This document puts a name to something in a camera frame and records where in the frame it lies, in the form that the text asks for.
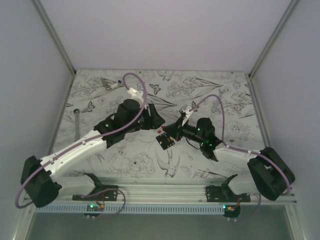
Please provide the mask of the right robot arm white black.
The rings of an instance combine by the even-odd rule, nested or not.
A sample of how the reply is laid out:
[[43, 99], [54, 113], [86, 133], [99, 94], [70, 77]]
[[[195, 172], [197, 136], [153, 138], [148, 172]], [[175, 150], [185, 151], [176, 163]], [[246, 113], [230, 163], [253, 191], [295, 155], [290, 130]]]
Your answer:
[[261, 194], [275, 201], [287, 193], [296, 180], [295, 174], [273, 148], [250, 151], [229, 146], [216, 136], [216, 129], [207, 117], [200, 118], [196, 126], [180, 117], [163, 130], [176, 141], [186, 138], [198, 143], [200, 151], [209, 160], [247, 166], [248, 173], [234, 173], [222, 184], [221, 195], [226, 202], [234, 202], [241, 194]]

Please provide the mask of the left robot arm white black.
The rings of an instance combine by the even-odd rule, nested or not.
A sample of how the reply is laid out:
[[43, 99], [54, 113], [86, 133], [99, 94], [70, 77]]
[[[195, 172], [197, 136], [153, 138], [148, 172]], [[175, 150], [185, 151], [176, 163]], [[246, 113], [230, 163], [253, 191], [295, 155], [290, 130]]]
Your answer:
[[141, 107], [136, 100], [126, 99], [115, 113], [70, 146], [40, 159], [34, 155], [27, 158], [21, 174], [21, 188], [37, 208], [47, 206], [62, 194], [86, 196], [96, 201], [102, 195], [102, 188], [95, 184], [92, 175], [75, 180], [74, 185], [62, 183], [63, 175], [81, 160], [119, 143], [127, 133], [156, 130], [164, 123], [154, 104]]

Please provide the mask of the black fuse box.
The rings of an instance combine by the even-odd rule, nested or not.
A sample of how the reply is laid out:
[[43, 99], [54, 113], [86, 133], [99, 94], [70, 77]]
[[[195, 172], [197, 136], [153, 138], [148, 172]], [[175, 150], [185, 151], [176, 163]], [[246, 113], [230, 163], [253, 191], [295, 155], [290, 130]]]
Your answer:
[[166, 150], [170, 147], [172, 147], [175, 144], [174, 139], [170, 139], [170, 135], [167, 134], [167, 137], [164, 136], [164, 134], [167, 133], [162, 133], [160, 135], [158, 135], [155, 139], [157, 140], [157, 142], [160, 144], [161, 148], [163, 150]]

